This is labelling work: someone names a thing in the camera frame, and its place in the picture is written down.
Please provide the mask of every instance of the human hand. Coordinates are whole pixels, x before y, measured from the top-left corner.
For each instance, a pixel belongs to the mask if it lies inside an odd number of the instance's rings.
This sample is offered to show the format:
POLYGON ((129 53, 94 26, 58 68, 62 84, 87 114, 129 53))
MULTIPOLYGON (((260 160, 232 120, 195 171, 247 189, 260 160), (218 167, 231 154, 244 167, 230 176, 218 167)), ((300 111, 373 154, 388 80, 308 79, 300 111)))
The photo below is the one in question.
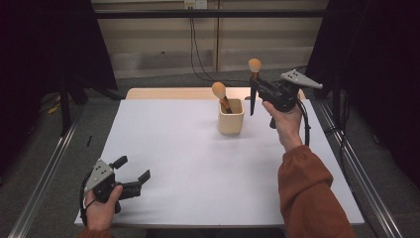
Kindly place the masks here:
POLYGON ((302 112, 297 105, 287 113, 277 111, 268 101, 264 101, 262 105, 269 115, 274 118, 278 138, 286 152, 303 145, 299 135, 302 112))
POLYGON ((89 228, 89 230, 109 230, 115 213, 115 203, 117 203, 122 192, 123 187, 121 185, 114 187, 106 203, 94 201, 96 197, 93 190, 87 192, 84 204, 88 205, 93 201, 93 203, 86 208, 87 228, 89 228))

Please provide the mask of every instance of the brown sleeve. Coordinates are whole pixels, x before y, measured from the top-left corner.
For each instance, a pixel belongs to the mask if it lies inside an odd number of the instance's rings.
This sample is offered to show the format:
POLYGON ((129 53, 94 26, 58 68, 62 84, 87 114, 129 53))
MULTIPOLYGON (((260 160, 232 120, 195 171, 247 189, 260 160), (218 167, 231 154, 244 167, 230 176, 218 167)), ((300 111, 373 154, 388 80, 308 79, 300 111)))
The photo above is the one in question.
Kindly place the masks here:
POLYGON ((87 227, 84 227, 78 238, 112 238, 111 231, 95 231, 89 230, 87 227))
POLYGON ((290 237, 356 237, 330 189, 332 182, 330 172, 307 146, 283 155, 278 192, 290 237))

